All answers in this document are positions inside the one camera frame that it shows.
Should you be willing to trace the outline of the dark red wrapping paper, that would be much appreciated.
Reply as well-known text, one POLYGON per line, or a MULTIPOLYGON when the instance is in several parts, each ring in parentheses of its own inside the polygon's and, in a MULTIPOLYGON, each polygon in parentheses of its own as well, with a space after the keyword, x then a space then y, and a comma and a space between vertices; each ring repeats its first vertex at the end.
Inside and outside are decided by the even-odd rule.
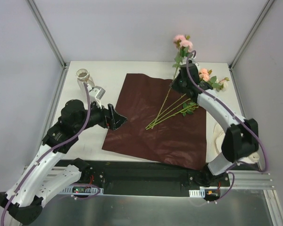
POLYGON ((105 151, 201 170, 206 163, 206 111, 169 88, 171 80, 128 73, 116 111, 127 118, 119 129, 109 130, 105 151))

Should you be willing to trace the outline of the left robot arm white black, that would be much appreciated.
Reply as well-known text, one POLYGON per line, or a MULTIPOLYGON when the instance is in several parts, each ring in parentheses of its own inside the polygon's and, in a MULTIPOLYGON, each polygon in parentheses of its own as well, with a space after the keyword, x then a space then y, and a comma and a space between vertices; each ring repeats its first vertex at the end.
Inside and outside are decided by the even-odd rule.
POLYGON ((72 160, 50 181, 44 180, 85 129, 99 125, 104 129, 116 130, 126 122, 127 118, 116 112, 112 104, 105 108, 92 102, 88 109, 85 109, 80 100, 68 101, 21 178, 11 189, 0 192, 0 206, 4 208, 3 212, 27 226, 39 217, 45 205, 64 188, 74 183, 89 187, 91 166, 80 158, 72 160))

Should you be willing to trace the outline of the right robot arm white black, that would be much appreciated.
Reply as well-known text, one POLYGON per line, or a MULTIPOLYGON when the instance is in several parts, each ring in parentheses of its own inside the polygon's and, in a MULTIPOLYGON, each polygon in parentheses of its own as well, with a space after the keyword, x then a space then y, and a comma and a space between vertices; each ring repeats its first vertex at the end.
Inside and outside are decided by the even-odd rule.
POLYGON ((234 113, 217 95, 211 85, 200 81, 198 68, 193 63, 180 67, 170 87, 185 94, 204 108, 221 126, 225 133, 221 153, 207 163, 193 181, 204 187, 215 185, 224 173, 237 161, 248 157, 259 149, 258 123, 234 113))

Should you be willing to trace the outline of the cream printed ribbon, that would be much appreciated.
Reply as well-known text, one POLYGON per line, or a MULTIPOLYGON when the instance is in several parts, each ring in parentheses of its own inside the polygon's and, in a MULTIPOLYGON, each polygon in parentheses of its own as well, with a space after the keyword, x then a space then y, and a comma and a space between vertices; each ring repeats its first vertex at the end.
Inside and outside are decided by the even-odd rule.
POLYGON ((223 128, 216 124, 213 131, 212 149, 230 162, 243 161, 248 164, 258 163, 258 141, 242 126, 233 125, 223 128))

